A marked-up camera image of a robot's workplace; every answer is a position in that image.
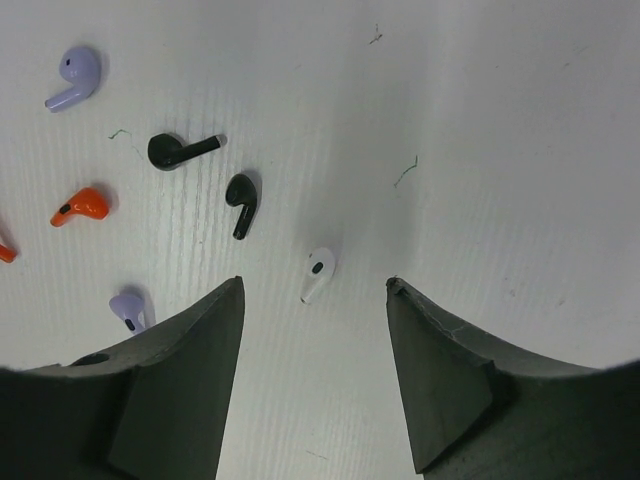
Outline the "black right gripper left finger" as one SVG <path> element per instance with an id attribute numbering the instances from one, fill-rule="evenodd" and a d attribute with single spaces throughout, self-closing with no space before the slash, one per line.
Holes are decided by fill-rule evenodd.
<path id="1" fill-rule="evenodd" d="M 5 479 L 212 479 L 245 314 L 234 277 L 63 366 L 1 372 Z"/>

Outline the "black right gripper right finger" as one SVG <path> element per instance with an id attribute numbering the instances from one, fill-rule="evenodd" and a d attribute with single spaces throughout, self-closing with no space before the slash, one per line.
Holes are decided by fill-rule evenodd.
<path id="1" fill-rule="evenodd" d="M 594 369 L 506 342 L 387 281 L 415 472 L 425 479 L 635 479 L 639 365 Z"/>

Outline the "white earbud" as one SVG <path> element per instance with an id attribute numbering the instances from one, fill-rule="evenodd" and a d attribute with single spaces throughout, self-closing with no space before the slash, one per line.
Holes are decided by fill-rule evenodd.
<path id="1" fill-rule="evenodd" d="M 326 247 L 317 248 L 308 256 L 300 294 L 303 304 L 310 304 L 324 289 L 334 275 L 336 263 L 334 253 Z"/>

